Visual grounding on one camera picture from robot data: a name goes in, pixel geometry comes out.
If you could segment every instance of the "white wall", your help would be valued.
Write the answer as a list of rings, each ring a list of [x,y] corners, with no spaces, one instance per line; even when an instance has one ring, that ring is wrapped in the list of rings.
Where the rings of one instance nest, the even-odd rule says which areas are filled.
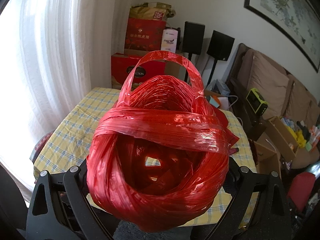
[[[320,74],[300,50],[280,31],[261,17],[244,8],[244,0],[134,0],[135,3],[160,1],[171,4],[176,16],[168,19],[172,27],[183,27],[185,21],[205,24],[205,38],[210,38],[213,30],[235,38],[235,44],[227,62],[218,61],[213,79],[226,79],[239,43],[259,50],[281,64],[296,76],[306,88],[320,100]],[[197,68],[205,65],[207,44],[203,46]],[[210,58],[204,72],[206,84],[213,59]]]

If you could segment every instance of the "white curtain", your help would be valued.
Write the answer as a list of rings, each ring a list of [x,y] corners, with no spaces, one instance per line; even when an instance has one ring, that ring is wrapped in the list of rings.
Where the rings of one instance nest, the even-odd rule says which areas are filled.
[[[28,190],[26,199],[35,144],[91,88],[111,87],[110,56],[121,50],[130,5],[10,0],[0,15],[0,162]]]

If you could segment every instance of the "black speaker pole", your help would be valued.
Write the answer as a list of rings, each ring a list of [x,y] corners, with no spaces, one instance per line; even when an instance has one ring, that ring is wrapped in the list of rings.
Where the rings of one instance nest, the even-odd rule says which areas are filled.
[[[209,79],[208,79],[208,82],[207,82],[207,86],[206,86],[205,88],[207,88],[208,85],[209,85],[210,82],[211,82],[212,75],[213,75],[213,73],[214,73],[214,69],[216,68],[217,62],[218,62],[218,60],[217,60],[217,59],[214,59],[213,66],[212,66],[212,69],[211,69],[211,72],[210,72],[210,76],[209,76]]]
[[[192,58],[192,53],[189,53],[189,54],[188,54],[188,60],[191,61],[191,58]],[[188,70],[186,70],[186,74],[184,75],[184,81],[185,81],[185,83],[187,82],[187,80],[188,80]]]

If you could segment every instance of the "framed painting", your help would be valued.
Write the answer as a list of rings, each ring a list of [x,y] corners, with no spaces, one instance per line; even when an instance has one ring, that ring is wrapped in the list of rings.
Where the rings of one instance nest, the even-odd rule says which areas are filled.
[[[244,0],[244,7],[280,30],[319,71],[320,18],[309,0]]]

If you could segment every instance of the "red box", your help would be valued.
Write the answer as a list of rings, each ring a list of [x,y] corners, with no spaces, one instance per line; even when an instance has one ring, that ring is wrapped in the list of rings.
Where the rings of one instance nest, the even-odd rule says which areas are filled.
[[[160,50],[166,22],[129,18],[125,35],[125,49]]]
[[[121,89],[125,79],[140,58],[142,57],[123,54],[114,54],[111,56],[112,88]],[[145,82],[154,76],[164,75],[165,64],[165,61],[154,60],[139,66],[136,69],[132,87],[136,88],[140,83]]]

